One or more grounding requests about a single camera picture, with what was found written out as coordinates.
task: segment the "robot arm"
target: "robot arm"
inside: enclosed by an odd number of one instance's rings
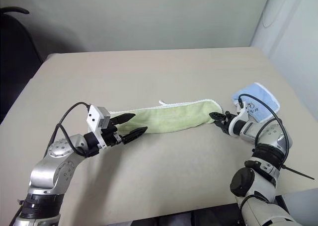
[[[280,169],[283,167],[287,147],[285,134],[275,119],[256,123],[248,119],[246,103],[238,109],[238,115],[230,112],[210,113],[215,124],[232,137],[255,144],[251,158],[244,168],[236,172],[230,185],[241,210],[244,222],[249,226],[300,225],[281,207],[275,205],[275,192]]]
[[[76,167],[87,157],[98,154],[100,149],[107,150],[121,142],[129,143],[147,130],[143,127],[125,136],[117,134],[115,125],[127,122],[134,116],[127,113],[111,119],[105,108],[91,105],[86,120],[91,132],[52,143],[44,158],[33,168],[28,194],[14,225],[57,226],[63,197]]]

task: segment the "beige table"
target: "beige table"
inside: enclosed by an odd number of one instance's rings
[[[256,48],[123,51],[52,55],[0,126],[0,213],[8,224],[26,196],[32,167],[63,113],[83,100],[110,111],[216,100],[235,112],[231,95],[253,83],[279,100],[294,145],[286,164],[318,178],[318,124]],[[70,135],[87,131],[84,107],[65,121]],[[85,160],[64,197],[61,225],[101,225],[234,203],[229,185],[252,145],[214,125],[147,134]],[[277,194],[318,187],[283,170]]]

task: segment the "green towel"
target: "green towel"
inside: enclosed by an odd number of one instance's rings
[[[120,134],[127,134],[131,130],[147,126],[145,133],[169,133],[196,127],[203,123],[213,123],[209,116],[211,112],[222,113],[222,108],[211,99],[195,102],[166,104],[159,101],[161,106],[141,108],[130,111],[110,112],[111,117],[123,113],[135,113],[128,122],[118,125]]]

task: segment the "tabletop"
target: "tabletop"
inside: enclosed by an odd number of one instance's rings
[[[55,124],[75,102],[109,111],[213,99],[235,112],[231,95],[259,82],[280,102],[293,146],[286,165],[318,178],[318,123],[262,52],[254,47],[53,54],[0,125],[0,224],[27,194],[33,166]],[[69,135],[87,132],[87,112],[66,118]],[[60,225],[102,225],[234,203],[230,182],[253,145],[214,124],[144,134],[82,162],[61,208]],[[281,171],[277,194],[318,187]]]

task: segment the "blue cloth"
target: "blue cloth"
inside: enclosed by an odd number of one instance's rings
[[[233,94],[232,100],[236,106],[239,104],[238,98],[239,98],[239,95],[242,93],[253,95],[254,97],[263,101],[275,113],[277,113],[278,110],[280,109],[279,102],[274,97],[274,95],[259,83],[253,83],[249,85],[248,87]],[[260,104],[256,100],[247,96],[243,96],[242,101],[245,101],[247,103],[249,115],[252,116],[257,122],[264,122],[272,118],[273,115],[267,110],[267,108],[265,108],[262,104]]]

